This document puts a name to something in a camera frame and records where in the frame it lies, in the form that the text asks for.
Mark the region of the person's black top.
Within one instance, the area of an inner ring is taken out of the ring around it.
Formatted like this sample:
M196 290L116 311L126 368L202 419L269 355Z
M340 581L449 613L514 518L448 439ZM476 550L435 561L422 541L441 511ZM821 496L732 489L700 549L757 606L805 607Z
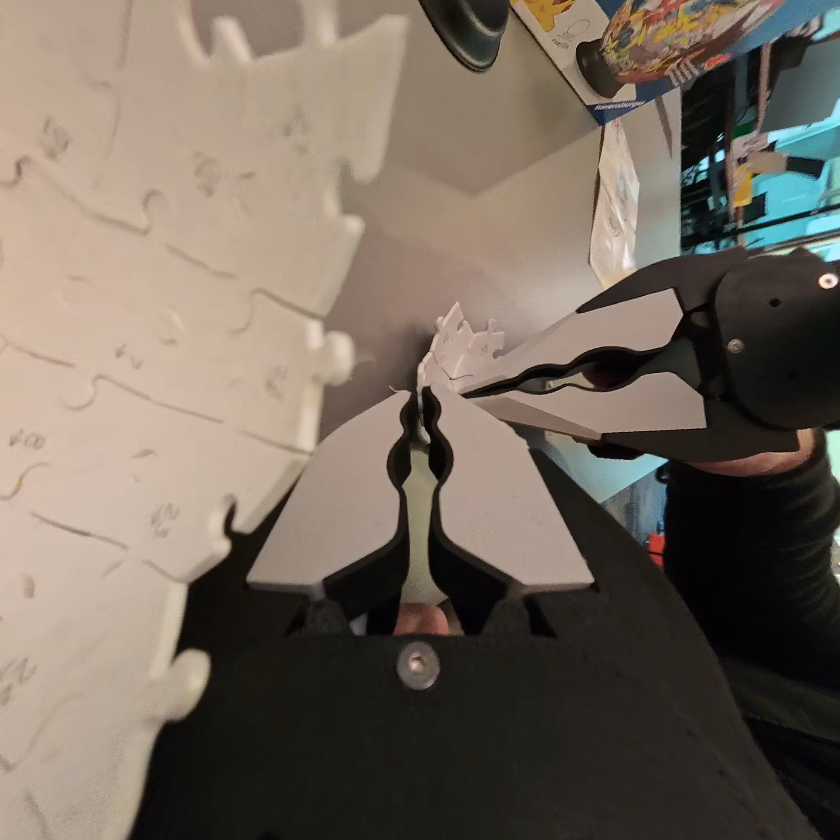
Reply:
M839 838L839 689L724 658L753 739L822 838Z

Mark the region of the partly built colourful puzzle ball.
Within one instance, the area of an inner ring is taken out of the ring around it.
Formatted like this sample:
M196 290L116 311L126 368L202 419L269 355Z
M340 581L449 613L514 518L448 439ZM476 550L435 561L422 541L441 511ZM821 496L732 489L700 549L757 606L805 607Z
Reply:
M315 449L410 21L255 56L191 2L2 2L2 838L128 838L207 684L189 585Z

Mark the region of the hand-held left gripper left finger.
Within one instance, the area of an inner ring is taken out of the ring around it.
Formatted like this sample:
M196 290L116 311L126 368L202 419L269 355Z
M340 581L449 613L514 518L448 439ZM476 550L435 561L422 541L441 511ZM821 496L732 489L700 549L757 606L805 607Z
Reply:
M352 622L398 609L410 569L404 486L417 399L394 392L321 441L246 576L337 603Z

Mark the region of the joined white puzzle pieces cluster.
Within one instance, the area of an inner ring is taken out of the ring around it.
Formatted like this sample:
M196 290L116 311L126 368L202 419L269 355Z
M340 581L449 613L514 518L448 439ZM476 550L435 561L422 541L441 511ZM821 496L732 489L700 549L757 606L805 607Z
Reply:
M419 449L426 453L431 442L424 425L424 388L441 385L459 395L468 393L478 373L501 355L505 341L506 333L494 318L483 329L474 330L459 303L437 318L430 347L416 369Z

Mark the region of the colourful puzzle box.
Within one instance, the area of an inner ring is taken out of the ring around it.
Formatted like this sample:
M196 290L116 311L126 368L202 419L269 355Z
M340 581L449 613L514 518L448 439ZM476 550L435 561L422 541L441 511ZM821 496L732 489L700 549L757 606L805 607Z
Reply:
M511 11L600 126L743 51L782 1L517 1Z

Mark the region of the dark background rack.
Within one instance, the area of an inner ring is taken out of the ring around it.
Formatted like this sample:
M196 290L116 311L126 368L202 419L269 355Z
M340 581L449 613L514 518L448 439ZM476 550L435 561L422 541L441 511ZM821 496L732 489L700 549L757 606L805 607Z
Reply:
M838 236L838 31L755 49L681 106L682 253Z

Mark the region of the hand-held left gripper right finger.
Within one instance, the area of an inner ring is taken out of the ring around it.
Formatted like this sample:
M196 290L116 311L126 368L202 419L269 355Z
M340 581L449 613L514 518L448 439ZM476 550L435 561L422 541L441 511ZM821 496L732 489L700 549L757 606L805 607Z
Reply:
M421 402L437 482L428 567L462 630L481 632L507 599L590 589L594 576L526 442L446 387L425 387Z

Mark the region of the person's right hand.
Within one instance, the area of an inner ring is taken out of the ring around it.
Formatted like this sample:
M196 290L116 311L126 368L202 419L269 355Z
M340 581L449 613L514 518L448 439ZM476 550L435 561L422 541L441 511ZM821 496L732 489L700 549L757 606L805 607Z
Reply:
M797 449L792 452L767 452L718 462L689 462L688 466L710 475L734 478L781 475L802 466L817 449L820 433L815 429L799 430L796 436Z

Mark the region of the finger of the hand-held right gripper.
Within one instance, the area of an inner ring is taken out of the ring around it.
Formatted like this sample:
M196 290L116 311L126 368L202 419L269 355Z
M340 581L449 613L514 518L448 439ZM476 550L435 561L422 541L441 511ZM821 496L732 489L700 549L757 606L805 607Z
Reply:
M566 385L553 392L511 391L470 401L501 421L589 441L607 434L707 427L701 394L669 372L645 374L611 391Z
M676 291L666 289L588 312L574 312L489 362L462 396L509 390L541 376L570 372L593 354L628 351L644 354L671 341L684 310Z

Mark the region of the person's right forearm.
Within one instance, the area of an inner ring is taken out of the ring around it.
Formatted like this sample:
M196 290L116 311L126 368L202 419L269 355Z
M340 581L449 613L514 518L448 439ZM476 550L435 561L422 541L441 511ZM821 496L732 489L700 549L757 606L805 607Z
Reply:
M837 686L839 494L816 431L812 457L777 476L669 462L664 566L720 658Z

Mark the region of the black round display stand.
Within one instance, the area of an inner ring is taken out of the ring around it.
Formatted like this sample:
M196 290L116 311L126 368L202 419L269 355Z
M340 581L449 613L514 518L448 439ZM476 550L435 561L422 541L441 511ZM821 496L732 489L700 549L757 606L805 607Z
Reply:
M474 73L496 61L505 33L509 1L420 1L423 12L449 53Z

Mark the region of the white instruction sheet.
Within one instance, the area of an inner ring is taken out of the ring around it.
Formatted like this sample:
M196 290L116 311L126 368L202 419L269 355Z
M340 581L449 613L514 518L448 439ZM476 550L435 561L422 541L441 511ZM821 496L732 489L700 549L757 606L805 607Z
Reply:
M589 264L603 289L635 272L639 181L623 122L602 132Z

